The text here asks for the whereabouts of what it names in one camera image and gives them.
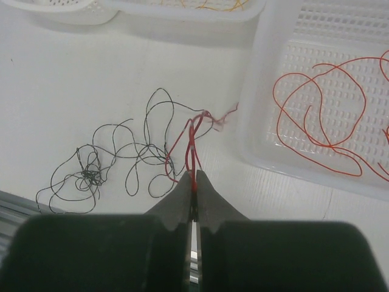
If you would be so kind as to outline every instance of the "white tabletop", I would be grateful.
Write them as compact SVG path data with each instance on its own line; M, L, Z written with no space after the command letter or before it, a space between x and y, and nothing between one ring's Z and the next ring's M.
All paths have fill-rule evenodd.
M104 123L133 118L141 137L146 102L160 86L220 116L238 101L255 27L255 20L216 26L121 13L102 26L72 27L0 4L0 190L34 200L55 167ZM180 113L171 143L188 117ZM160 111L150 121L160 145L164 118ZM235 124L232 116L222 133L197 143L215 189L252 219L355 224L389 280L389 203L250 166L236 152ZM174 158L183 155L181 145ZM158 202L147 184L163 170L142 166L140 192L129 197L123 180L130 166L115 165L95 212L143 213Z

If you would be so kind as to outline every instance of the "white plastic bin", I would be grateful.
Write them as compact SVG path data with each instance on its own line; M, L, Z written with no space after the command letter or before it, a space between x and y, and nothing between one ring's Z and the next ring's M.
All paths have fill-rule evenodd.
M117 10L103 7L98 0L2 0L5 4L66 24L103 24Z
M242 22L256 17L265 0L101 0L112 9L133 15L182 21Z
M359 158L334 153L314 145L291 119L281 112L273 98L278 77L302 72L310 77L328 70L313 69L317 63L341 64L353 58L381 55L389 49L388 0L290 0L268 1L260 16L252 59L239 104L237 136L240 152L247 162L264 169L354 193L389 200L389 182L377 176ZM384 178L389 175L389 143L383 130L389 126L389 82L379 68L379 60L361 60L344 65L367 95L367 106L354 134L340 147L358 154ZM389 62L382 67L389 75ZM275 87L283 104L305 77L289 76ZM351 133L363 110L363 96L357 85L340 70L320 77L323 91L322 125L331 144ZM304 119L308 133L325 144L320 128L320 94L313 83L297 91L285 110L298 125ZM296 154L339 170L336 173Z

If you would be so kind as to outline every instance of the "black wire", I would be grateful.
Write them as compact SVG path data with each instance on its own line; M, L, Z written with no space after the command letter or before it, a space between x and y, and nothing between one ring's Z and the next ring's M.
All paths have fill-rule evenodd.
M153 98L155 95L159 92L163 91L166 96L167 100L163 100L161 102L157 102L154 105L151 105L151 102L153 101ZM150 128L149 128L149 117L151 115L151 112L153 109L155 109L157 106L161 106L163 104L170 104L171 105L171 114L169 115L169 121L165 127L164 131L164 144L163 146L159 147L157 146L154 142L152 142L151 138L151 133L150 133ZM133 119L126 119L121 123L107 123L104 124L100 127L98 127L92 135L92 143L91 144L85 144L82 145L81 147L78 147L76 151L73 153L73 155L65 160L63 163L61 163L52 173L52 176L50 178L50 186L43 188L39 190L36 193L35 196L35 202L36 205L38 206L39 212L42 213L40 203L39 203L39 197L42 192L48 191L50 192L50 199L49 199L49 209L53 213L77 213L77 214L87 214L93 211L96 207L97 200L100 199L100 187L108 181L109 179L109 171L112 169L112 167L115 165L118 159L134 159L134 164L131 166L131 168L128 170L126 179L125 179L125 190L129 196L136 196L139 192L139 172L138 172L138 165L140 163L144 163L146 165L153 165L153 166L160 166L160 165L165 165L165 161L167 160L167 166L168 166L168 174L170 177L173 179L177 179L179 175L184 171L185 169L185 164L182 166L181 169L176 170L173 159L171 157L168 157L168 134L170 130L171 123L174 119L175 115L175 110L176 106L179 106L185 110L189 110L194 113L200 113L203 112L203 109L193 109L190 108L189 106L186 106L182 103L178 103L173 101L171 98L170 94L163 88L158 88L153 92L151 97L149 98L146 106L146 111L145 111L145 118L143 121L143 138L144 141L136 141L135 135L133 131L126 125L126 123L132 121ZM111 134L111 147L112 149L108 150L105 149L101 146L96 145L95 143L95 137L97 133L104 128L110 128L112 127L112 134ZM117 143L115 141L115 136L117 134L118 129L123 129L128 132L130 136L130 143L125 144L124 146L117 148ZM207 130L196 136L195 139L199 139L200 137L203 137L206 135L211 129L213 128L213 121L210 123L209 128ZM133 149L135 150L136 155L134 156L127 156L127 155L121 155L120 152L122 152L124 149ZM81 155L82 152L86 152L88 155L86 156L86 161L83 161L83 156ZM112 156L112 159L109 161L108 165L103 166L102 161L101 161L101 154L106 153L110 156ZM62 180L60 181L55 181L56 174L60 169L65 167L68 163L70 163L73 160L77 160L78 165L80 167L80 170L67 174L63 177ZM135 178L136 178L136 184L135 184L135 191L130 192L128 188L128 179L132 175L132 173L135 173ZM165 196L167 193L169 193L173 187L174 187L174 182L171 182L170 188L161 194L153 194L151 191L151 186L153 185L153 182L157 178L160 177L167 177L167 174L165 172L160 173L156 176L154 176L151 181L148 184L148 193L151 197L153 198L162 198ZM61 190L63 189L64 185L70 180L74 180L74 186L77 191L79 191L81 194L86 193L86 195L83 195L82 198L75 198L75 199L68 199L60 195ZM54 199L58 199L61 201L65 202L81 202L81 201L91 201L92 206L85 212L59 212L55 210L52 207L52 203Z

